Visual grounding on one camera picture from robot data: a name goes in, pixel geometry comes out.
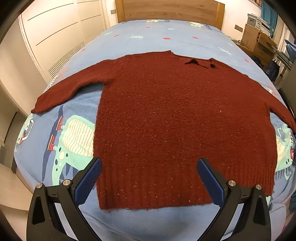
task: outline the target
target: wall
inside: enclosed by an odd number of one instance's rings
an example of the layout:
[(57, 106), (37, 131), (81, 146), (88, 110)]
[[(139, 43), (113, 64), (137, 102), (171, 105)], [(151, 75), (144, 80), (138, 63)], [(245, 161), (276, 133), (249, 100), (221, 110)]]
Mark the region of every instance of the wall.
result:
[(216, 0), (225, 4), (222, 32), (233, 39), (241, 40), (243, 32), (234, 29), (238, 25), (244, 29), (248, 13), (261, 15), (261, 9), (249, 0)]
[(12, 166), (15, 143), (25, 121), (26, 117), (21, 112), (17, 112), (7, 132), (4, 150), (2, 151), (0, 159), (1, 163), (8, 168)]
[(0, 87), (0, 145), (4, 145), (4, 140), (17, 108), (7, 97)]
[(294, 61), (291, 71), (286, 71), (279, 86), (288, 100), (294, 114), (296, 115), (296, 60)]
[(0, 84), (24, 115), (46, 88), (26, 48), (18, 19), (0, 44)]

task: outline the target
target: green dinosaur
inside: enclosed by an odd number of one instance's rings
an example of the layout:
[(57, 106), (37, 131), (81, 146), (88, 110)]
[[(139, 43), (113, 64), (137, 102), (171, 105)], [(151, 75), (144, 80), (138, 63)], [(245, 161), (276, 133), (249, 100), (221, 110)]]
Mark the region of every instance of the green dinosaur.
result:
[(53, 185), (59, 185), (59, 177), (66, 163), (77, 170), (83, 170), (93, 158), (93, 123), (81, 116), (73, 115), (58, 130), (62, 130), (58, 146), (51, 142), (48, 147), (48, 150), (56, 151), (52, 168)]
[(278, 158), (276, 164), (276, 179), (284, 174), (286, 180), (288, 180), (291, 175), (290, 166), (294, 158), (293, 140), (291, 130), (286, 124), (277, 128), (276, 147)]
[(17, 141), (15, 144), (15, 151), (21, 146), (23, 141), (25, 141), (29, 134), (31, 133), (32, 127), (34, 125), (34, 120), (33, 120), (33, 114), (30, 114), (24, 124), (22, 125), (22, 128), (20, 130), (20, 133), (17, 137)]
[(190, 25), (193, 27), (199, 27), (199, 28), (203, 26), (201, 23), (196, 23), (196, 22), (190, 22)]

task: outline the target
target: knit sweater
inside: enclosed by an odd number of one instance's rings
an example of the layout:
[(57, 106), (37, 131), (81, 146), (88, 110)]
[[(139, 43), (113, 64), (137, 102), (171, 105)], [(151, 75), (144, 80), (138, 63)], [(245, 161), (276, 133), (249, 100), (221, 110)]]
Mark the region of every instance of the knit sweater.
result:
[(101, 209), (211, 203), (196, 163), (206, 157), (227, 180), (271, 195), (277, 163), (275, 113), (294, 132), (287, 108), (258, 82), (215, 59), (171, 51), (127, 55), (90, 66), (37, 100), (43, 113), (102, 82), (94, 156)]

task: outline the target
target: cartoon dinosaur print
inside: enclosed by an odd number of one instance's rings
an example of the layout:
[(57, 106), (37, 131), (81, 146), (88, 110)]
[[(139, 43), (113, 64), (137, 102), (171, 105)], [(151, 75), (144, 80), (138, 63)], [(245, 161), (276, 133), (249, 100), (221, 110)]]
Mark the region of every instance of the cartoon dinosaur print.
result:
[(163, 19), (149, 19), (146, 22), (147, 23), (157, 23), (158, 21), (163, 21)]
[(33, 114), (30, 114), (24, 124), (22, 125), (22, 129), (17, 137), (17, 142), (15, 144), (15, 152), (21, 146), (21, 144), (28, 138), (31, 133), (32, 127), (34, 125)]
[(55, 133), (53, 133), (46, 150), (56, 152), (52, 167), (53, 185), (59, 185), (65, 165), (68, 169), (70, 165), (77, 170), (82, 170), (93, 157), (94, 124), (81, 116), (73, 115), (63, 125), (63, 118), (63, 115), (59, 115), (55, 129), (62, 130), (58, 145), (54, 145)]
[(196, 22), (190, 22), (190, 25), (198, 28), (201, 28), (203, 26), (201, 23), (196, 23)]
[(294, 159), (295, 141), (286, 124), (276, 130), (276, 146), (278, 153), (276, 179), (284, 175), (285, 179), (288, 180), (292, 172), (291, 165)]
[(45, 150), (45, 152), (43, 154), (42, 181), (44, 181), (44, 178), (45, 178), (46, 167), (47, 167), (48, 159), (49, 159), (49, 156), (51, 153), (51, 151), (48, 150), (49, 144), (54, 142), (54, 137), (57, 135), (57, 131), (61, 130), (62, 121), (63, 121), (63, 106), (64, 105), (61, 105), (59, 108), (58, 117), (57, 117), (56, 121), (54, 122), (52, 130), (49, 135), (50, 138), (47, 142), (47, 149)]

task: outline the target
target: air vent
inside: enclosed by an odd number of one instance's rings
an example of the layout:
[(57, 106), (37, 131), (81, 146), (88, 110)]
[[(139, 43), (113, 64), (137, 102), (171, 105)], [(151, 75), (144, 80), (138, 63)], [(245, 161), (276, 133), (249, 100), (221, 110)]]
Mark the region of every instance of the air vent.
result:
[(89, 43), (91, 40), (93, 40), (95, 37), (97, 37), (101, 32), (94, 34), (93, 36), (90, 36), (88, 39), (86, 39), (85, 43)]
[(76, 54), (80, 49), (84, 47), (84, 43), (82, 42), (74, 49), (72, 49), (69, 53), (67, 53), (64, 57), (62, 57), (53, 67), (48, 71), (50, 76), (54, 78), (56, 74), (61, 70), (61, 68), (69, 61), (69, 59)]

